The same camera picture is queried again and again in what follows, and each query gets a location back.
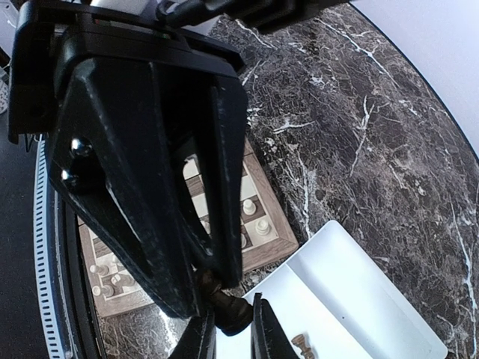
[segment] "white wall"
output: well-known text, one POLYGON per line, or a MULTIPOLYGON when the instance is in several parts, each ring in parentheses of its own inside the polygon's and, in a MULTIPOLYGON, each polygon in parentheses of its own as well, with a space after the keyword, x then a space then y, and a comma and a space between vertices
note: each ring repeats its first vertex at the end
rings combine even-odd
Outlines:
POLYGON ((0 47, 12 55, 18 11, 9 0, 0 0, 0 47))
POLYGON ((416 66, 479 156, 479 1, 352 3, 416 66))

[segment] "wooden chessboard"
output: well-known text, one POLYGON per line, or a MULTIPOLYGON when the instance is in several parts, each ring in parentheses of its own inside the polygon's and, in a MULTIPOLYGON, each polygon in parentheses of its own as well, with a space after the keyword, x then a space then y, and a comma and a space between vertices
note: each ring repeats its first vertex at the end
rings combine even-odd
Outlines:
MULTIPOLYGON (((198 217, 206 226, 209 221, 207 202, 201 174, 194 159, 186 163, 183 176, 198 217)), ((241 215, 244 272, 275 262, 293 253, 298 248, 296 237, 273 193, 271 185, 249 142, 246 142, 243 159, 241 207, 243 202, 248 199, 255 204, 256 211, 252 215, 246 215, 242 211, 241 215), (270 229, 266 235, 260 235, 256 231, 256 224, 259 221, 269 223, 270 229)), ((113 253, 84 224, 80 225, 80 236, 87 267, 90 268, 95 264, 109 267, 109 273, 105 276, 89 272, 92 288, 94 286, 111 286, 111 278, 117 272, 127 274, 121 264, 112 262, 113 253)), ((104 295, 98 295, 94 297, 94 300, 98 314, 102 317, 118 315, 152 303, 138 284, 131 287, 115 287, 113 296, 107 298, 104 295)))

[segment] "chess piece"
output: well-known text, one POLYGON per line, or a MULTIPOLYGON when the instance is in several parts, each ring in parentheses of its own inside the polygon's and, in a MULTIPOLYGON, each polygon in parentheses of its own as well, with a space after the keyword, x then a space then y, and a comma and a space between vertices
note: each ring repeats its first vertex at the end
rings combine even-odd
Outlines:
POLYGON ((108 266, 97 266, 93 264, 90 266, 90 273, 98 274, 98 275, 107 275, 109 272, 108 266))
POLYGON ((256 222, 256 232, 260 236, 266 236, 270 230, 271 226, 266 219, 260 219, 258 222, 256 222))
POLYGON ((108 284, 106 286, 102 286, 101 290, 102 290, 102 294, 107 298, 112 297, 113 293, 115 293, 115 291, 113 290, 113 287, 109 286, 108 284))
POLYGON ((117 266, 118 266, 118 265, 121 266, 121 262, 120 262, 120 260, 118 259, 117 256, 113 256, 112 262, 113 262, 114 264, 116 264, 117 266))
POLYGON ((296 335, 292 340, 291 343, 294 344, 294 346, 297 346, 299 349, 301 349, 301 355, 305 359, 314 359, 314 354, 311 351, 311 348, 309 348, 306 345, 306 339, 305 336, 300 334, 296 335))
POLYGON ((207 234, 211 234, 210 223, 206 221, 201 221, 201 224, 203 225, 203 228, 207 232, 207 234))
POLYGON ((114 286, 134 286, 135 280, 131 275, 117 273, 112 277, 112 284, 114 286))
POLYGON ((248 244, 248 241, 246 241, 246 236, 244 234, 241 234, 241 249, 244 249, 246 245, 248 244))
POLYGON ((99 286, 94 286, 91 288, 91 291, 95 297, 99 297, 103 294, 107 298, 113 296, 113 293, 115 292, 113 287, 108 285, 102 286, 101 288, 99 286))
POLYGON ((246 215, 253 215, 256 213, 256 205, 254 204, 254 202, 252 200, 245 200, 243 203, 242 203, 242 211, 246 214, 246 215))
POLYGON ((99 297, 100 294, 102 294, 102 289, 99 286, 94 286, 93 288, 91 288, 91 292, 95 297, 99 297))

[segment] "brown chess piece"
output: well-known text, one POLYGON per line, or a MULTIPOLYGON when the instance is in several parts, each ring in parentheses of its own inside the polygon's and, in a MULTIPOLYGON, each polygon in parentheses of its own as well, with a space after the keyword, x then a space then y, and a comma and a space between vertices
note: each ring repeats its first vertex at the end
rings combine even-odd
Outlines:
POLYGON ((305 359, 314 359, 314 354, 311 351, 311 348, 309 348, 306 345, 306 339, 305 336, 300 334, 296 335, 292 340, 291 343, 297 346, 298 348, 301 349, 301 355, 305 357, 305 359))

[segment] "chessboard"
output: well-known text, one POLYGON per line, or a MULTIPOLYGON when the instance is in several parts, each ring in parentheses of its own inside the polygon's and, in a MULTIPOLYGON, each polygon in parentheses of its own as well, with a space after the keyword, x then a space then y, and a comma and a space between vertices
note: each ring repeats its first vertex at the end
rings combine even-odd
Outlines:
MULTIPOLYGON (((183 176, 197 215, 210 230, 203 180, 195 158, 185 164, 183 176)), ((298 242, 251 145, 245 143, 241 206, 243 272, 292 254, 298 242)), ((109 248, 80 221, 80 238, 97 312, 101 317, 126 313, 152 303, 109 248)))

